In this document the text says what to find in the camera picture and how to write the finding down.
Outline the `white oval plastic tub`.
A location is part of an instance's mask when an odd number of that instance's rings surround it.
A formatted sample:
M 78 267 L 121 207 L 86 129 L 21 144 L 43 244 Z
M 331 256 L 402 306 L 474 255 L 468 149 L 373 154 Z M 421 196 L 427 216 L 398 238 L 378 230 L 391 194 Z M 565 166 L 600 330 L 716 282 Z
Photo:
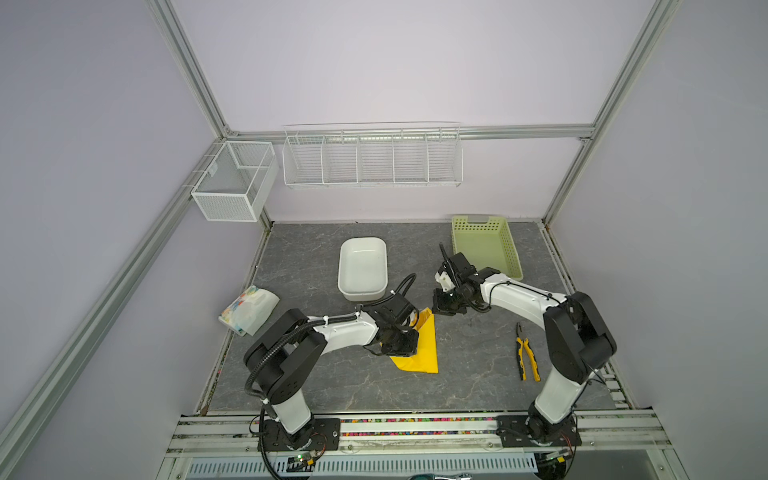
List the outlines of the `white oval plastic tub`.
M 337 286 L 350 302 L 380 299 L 388 286 L 385 241 L 377 237 L 346 240 L 340 248 Z

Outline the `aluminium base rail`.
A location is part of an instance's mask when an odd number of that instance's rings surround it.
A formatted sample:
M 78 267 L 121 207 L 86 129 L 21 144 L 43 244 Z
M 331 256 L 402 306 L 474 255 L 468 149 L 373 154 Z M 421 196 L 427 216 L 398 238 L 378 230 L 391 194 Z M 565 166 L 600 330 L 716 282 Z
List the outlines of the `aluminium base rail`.
M 337 454 L 495 453 L 506 442 L 520 451 L 544 450 L 501 423 L 496 413 L 338 414 L 336 432 L 321 438 L 336 442 Z M 179 420 L 168 457 L 245 456 L 258 448 L 258 418 L 253 415 L 184 417 Z M 578 451 L 670 449 L 672 442 L 651 410 L 578 411 L 568 428 L 581 439 Z

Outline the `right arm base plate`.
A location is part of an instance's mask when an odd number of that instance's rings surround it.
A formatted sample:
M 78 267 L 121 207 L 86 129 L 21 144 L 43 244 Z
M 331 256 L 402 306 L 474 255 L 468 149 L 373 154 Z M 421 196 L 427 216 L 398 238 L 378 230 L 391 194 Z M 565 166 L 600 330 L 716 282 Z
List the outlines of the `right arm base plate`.
M 574 415 L 556 424 L 551 424 L 538 415 L 524 414 L 500 415 L 496 421 L 495 433 L 505 448 L 582 445 Z

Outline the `yellow black pliers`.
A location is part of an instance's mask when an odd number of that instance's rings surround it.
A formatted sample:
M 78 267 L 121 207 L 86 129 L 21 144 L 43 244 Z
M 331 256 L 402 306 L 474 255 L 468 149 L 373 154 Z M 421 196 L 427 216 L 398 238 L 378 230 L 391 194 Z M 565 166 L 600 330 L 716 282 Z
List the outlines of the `yellow black pliers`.
M 522 324 L 518 322 L 515 327 L 517 342 L 517 362 L 518 372 L 521 381 L 528 378 L 526 364 L 530 364 L 531 374 L 534 382 L 540 382 L 541 376 L 538 368 L 538 362 L 533 349 L 530 346 L 529 339 L 525 336 Z

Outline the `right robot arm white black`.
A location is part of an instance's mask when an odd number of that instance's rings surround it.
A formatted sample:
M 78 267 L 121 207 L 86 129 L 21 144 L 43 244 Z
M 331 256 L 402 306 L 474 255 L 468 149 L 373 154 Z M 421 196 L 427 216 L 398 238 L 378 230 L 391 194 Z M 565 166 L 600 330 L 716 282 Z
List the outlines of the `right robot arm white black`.
M 433 310 L 440 315 L 507 310 L 540 327 L 551 371 L 527 418 L 506 430 L 535 445 L 578 443 L 575 405 L 588 382 L 617 352 L 617 343 L 592 298 L 580 291 L 553 293 L 518 282 L 492 267 L 470 264 L 462 253 L 440 249 Z

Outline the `yellow paper napkin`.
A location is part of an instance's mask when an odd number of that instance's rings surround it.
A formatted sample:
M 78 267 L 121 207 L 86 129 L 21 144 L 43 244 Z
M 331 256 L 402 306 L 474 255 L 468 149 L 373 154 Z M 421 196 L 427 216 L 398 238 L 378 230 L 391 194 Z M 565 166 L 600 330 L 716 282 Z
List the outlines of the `yellow paper napkin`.
M 429 308 L 422 310 L 419 313 L 415 326 L 419 334 L 416 353 L 407 357 L 393 356 L 391 360 L 401 371 L 438 374 L 439 366 L 434 313 Z

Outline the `green perforated plastic basket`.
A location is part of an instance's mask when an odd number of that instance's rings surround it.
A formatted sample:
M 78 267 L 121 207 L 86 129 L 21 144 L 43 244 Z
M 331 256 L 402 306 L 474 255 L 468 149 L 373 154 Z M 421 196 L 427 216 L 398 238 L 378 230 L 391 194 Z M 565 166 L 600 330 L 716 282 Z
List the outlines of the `green perforated plastic basket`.
M 456 215 L 451 219 L 452 248 L 478 269 L 491 267 L 514 280 L 522 280 L 523 269 L 504 217 Z

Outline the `white mesh box basket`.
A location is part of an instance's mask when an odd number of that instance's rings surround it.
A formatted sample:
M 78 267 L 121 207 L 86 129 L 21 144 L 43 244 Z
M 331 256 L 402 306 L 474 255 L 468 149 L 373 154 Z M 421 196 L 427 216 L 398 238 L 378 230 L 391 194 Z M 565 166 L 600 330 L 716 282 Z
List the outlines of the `white mesh box basket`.
M 211 222 L 258 222 L 279 165 L 271 142 L 224 141 L 192 190 Z

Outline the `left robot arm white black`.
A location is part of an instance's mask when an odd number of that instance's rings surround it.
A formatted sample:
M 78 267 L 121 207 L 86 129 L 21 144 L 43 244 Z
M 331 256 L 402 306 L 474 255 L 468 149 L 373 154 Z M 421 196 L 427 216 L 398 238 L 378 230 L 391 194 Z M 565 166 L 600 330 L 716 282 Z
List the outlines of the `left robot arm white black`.
M 246 351 L 244 392 L 290 437 L 312 428 L 314 416 L 302 388 L 320 358 L 362 347 L 375 356 L 409 358 L 418 352 L 419 311 L 406 298 L 417 275 L 407 275 L 388 295 L 342 315 L 308 316 L 286 311 Z

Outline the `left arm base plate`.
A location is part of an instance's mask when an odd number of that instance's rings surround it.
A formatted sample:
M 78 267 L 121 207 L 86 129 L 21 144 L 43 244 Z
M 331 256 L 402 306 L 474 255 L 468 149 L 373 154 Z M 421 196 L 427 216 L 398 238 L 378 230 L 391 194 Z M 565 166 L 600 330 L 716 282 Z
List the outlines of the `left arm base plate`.
M 341 439 L 341 420 L 334 417 L 313 418 L 295 434 L 288 434 L 283 426 L 267 419 L 259 427 L 267 452 L 336 451 Z

